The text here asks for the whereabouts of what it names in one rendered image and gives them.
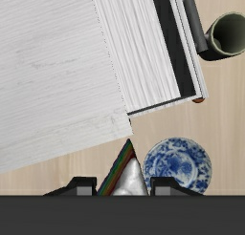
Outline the open cabinet drawer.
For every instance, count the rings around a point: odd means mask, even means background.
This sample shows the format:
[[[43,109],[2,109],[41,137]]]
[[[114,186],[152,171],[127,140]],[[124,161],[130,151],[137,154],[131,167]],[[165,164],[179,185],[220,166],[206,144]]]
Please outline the open cabinet drawer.
[[[93,0],[127,114],[208,96],[184,0]]]

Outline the dark green mug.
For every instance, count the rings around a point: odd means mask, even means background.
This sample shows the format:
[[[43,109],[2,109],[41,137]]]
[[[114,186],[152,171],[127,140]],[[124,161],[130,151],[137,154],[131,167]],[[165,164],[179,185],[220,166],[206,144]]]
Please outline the dark green mug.
[[[208,48],[199,55],[206,61],[221,60],[245,52],[245,15],[228,12],[218,17],[205,33]]]

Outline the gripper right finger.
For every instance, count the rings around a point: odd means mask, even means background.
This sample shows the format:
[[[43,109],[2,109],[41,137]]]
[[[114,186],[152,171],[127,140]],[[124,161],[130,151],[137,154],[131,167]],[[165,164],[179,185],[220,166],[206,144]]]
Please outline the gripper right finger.
[[[181,186],[173,177],[151,177],[151,196],[200,196],[200,193]]]

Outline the cabinet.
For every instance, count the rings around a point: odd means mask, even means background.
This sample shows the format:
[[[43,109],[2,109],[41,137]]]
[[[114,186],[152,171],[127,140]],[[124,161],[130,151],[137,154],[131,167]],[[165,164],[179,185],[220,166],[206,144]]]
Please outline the cabinet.
[[[131,133],[95,0],[0,0],[0,173]]]

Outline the rainbow layered cake wedge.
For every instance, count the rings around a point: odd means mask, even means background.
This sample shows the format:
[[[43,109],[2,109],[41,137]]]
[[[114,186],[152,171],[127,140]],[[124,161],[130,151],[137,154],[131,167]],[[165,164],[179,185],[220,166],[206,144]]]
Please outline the rainbow layered cake wedge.
[[[97,194],[99,196],[148,195],[142,168],[130,139],[124,144]]]

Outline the blue and white plate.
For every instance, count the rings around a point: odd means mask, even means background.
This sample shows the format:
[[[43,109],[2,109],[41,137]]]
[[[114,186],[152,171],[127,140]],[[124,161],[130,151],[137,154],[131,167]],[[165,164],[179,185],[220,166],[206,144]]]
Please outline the blue and white plate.
[[[204,194],[212,179],[212,163],[205,149],[191,139],[169,138],[145,156],[143,175],[148,190],[153,177],[172,177],[182,187]]]

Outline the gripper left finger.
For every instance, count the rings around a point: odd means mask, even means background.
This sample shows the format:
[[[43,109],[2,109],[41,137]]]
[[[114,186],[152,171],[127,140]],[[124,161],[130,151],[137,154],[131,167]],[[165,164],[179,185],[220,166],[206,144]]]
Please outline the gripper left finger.
[[[46,196],[96,196],[96,187],[96,177],[73,177],[66,186],[46,193]]]

